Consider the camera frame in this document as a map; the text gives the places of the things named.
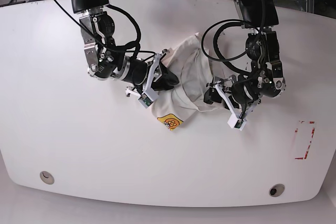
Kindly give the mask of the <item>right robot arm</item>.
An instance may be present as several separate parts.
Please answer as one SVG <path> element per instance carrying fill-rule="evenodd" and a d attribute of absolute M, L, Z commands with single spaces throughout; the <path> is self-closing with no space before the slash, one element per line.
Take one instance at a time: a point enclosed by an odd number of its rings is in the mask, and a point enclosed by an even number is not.
<path fill-rule="evenodd" d="M 160 91 L 172 90 L 179 84 L 178 77 L 162 62 L 169 53 L 167 49 L 161 53 L 147 51 L 149 57 L 138 58 L 143 52 L 141 29 L 124 9 L 111 5 L 109 0 L 71 0 L 71 4 L 73 12 L 82 15 L 76 24 L 81 29 L 89 76 L 129 83 L 126 96 L 136 96 L 145 108 L 159 98 Z M 135 40 L 116 44 L 115 23 L 105 7 L 121 13 L 131 22 L 136 32 Z"/>

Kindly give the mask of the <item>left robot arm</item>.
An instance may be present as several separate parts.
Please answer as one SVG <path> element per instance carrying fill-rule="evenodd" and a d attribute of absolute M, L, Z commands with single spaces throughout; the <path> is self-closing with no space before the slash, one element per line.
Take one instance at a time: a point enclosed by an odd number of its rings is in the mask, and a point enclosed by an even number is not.
<path fill-rule="evenodd" d="M 205 56 L 223 63 L 233 75 L 226 79 L 213 77 L 204 95 L 207 104 L 221 103 L 231 112 L 228 125 L 242 130 L 247 116 L 261 102 L 262 97 L 277 98 L 286 89 L 277 33 L 272 26 L 279 24 L 274 0 L 234 0 L 238 19 L 215 23 L 218 28 L 213 37 L 215 57 Z M 245 51 L 225 58 L 218 45 L 220 34 L 228 28 L 250 29 Z"/>

